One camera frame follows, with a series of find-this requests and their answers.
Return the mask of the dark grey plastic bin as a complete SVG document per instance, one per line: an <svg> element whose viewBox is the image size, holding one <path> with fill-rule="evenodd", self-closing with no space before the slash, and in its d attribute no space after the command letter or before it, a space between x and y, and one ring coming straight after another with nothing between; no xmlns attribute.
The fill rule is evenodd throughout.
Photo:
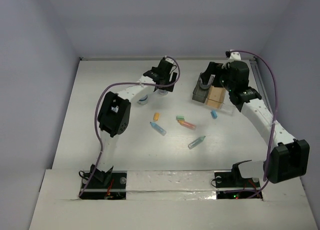
<svg viewBox="0 0 320 230"><path fill-rule="evenodd" d="M195 88L192 92L192 100L197 101L199 103L205 103L208 97L210 88L212 86L214 75L210 75L207 84L203 84L202 78L199 75Z"/></svg>

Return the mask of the clear plastic bin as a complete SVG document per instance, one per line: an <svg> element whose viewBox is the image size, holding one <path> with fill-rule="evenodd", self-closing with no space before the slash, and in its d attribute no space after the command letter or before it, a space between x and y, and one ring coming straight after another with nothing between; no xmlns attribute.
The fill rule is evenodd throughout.
<svg viewBox="0 0 320 230"><path fill-rule="evenodd" d="M230 102L229 96L225 95L223 102L220 104L218 110L223 114L232 116L236 110L236 107Z"/></svg>

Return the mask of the orange eraser cap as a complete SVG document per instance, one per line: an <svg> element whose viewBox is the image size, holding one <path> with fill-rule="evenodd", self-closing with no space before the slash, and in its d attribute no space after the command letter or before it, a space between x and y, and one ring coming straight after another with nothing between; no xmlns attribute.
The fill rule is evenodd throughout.
<svg viewBox="0 0 320 230"><path fill-rule="evenodd" d="M159 120L159 117L160 117L160 113L159 112L155 112L154 115L153 115L153 121L157 122Z"/></svg>

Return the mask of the green eraser cap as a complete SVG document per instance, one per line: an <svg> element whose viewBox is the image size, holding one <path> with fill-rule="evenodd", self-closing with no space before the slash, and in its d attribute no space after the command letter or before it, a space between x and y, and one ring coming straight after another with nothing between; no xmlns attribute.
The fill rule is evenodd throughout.
<svg viewBox="0 0 320 230"><path fill-rule="evenodd" d="M184 121L185 120L185 117L183 115L177 115L176 116L176 120L177 121Z"/></svg>

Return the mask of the small blue eraser cap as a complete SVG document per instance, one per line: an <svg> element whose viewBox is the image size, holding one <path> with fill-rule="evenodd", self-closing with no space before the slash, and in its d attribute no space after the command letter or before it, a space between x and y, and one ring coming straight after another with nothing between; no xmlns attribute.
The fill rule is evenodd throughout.
<svg viewBox="0 0 320 230"><path fill-rule="evenodd" d="M215 110L212 110L210 113L213 119L217 119L218 115Z"/></svg>

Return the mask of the orange pencil-shaped case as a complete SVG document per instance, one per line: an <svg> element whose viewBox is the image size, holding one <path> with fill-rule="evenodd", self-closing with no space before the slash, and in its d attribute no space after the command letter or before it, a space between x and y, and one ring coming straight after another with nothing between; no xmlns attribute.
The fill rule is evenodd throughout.
<svg viewBox="0 0 320 230"><path fill-rule="evenodd" d="M195 130L197 128L196 125L190 123L190 122L187 122L185 120L178 120L177 121L181 126L185 127L185 128L188 128L188 129L191 129L191 130Z"/></svg>

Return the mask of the wooden bin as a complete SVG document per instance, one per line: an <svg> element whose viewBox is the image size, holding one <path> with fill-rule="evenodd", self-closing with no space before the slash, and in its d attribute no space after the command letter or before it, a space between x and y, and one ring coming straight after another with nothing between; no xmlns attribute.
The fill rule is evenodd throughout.
<svg viewBox="0 0 320 230"><path fill-rule="evenodd" d="M225 100L226 90L222 87L211 86L205 104L211 108L220 109Z"/></svg>

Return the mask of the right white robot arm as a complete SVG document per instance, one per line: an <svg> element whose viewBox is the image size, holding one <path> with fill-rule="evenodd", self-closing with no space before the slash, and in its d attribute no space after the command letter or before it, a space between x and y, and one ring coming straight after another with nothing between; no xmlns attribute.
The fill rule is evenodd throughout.
<svg viewBox="0 0 320 230"><path fill-rule="evenodd" d="M306 174L310 145L297 139L277 121L275 112L270 112L260 93L249 85L249 67L240 60L227 63L210 62L200 74L201 83L228 92L230 102L256 128L267 144L263 162L263 178L273 184Z"/></svg>

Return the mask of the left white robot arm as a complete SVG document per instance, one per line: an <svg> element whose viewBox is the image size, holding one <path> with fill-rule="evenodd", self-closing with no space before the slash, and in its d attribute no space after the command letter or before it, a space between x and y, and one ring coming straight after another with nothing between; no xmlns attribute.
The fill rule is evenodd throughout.
<svg viewBox="0 0 320 230"><path fill-rule="evenodd" d="M163 57L136 82L113 83L103 90L96 104L94 130L100 144L96 163L88 180L104 188L110 184L113 158L119 136L129 126L132 103L138 102L155 90L172 92L181 70L172 57Z"/></svg>

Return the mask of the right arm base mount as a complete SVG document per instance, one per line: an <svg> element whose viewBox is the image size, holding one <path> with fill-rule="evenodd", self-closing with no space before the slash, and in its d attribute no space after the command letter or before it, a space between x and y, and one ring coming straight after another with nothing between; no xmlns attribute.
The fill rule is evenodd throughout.
<svg viewBox="0 0 320 230"><path fill-rule="evenodd" d="M210 181L212 187L216 189L216 198L218 200L238 200L247 199L254 195L253 199L263 199L259 193L261 190L260 180L254 178L244 178L240 173L239 165L250 162L245 160L234 163L231 170L214 172L214 177Z"/></svg>

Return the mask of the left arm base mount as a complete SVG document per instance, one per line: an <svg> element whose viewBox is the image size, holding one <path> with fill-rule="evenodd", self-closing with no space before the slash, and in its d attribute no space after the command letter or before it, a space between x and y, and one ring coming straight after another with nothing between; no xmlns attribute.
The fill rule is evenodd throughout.
<svg viewBox="0 0 320 230"><path fill-rule="evenodd" d="M113 171L113 167L107 172L96 169L90 181L90 175L95 165L90 166L90 171L80 170L81 178L79 198L82 200L125 200L127 195L127 172Z"/></svg>

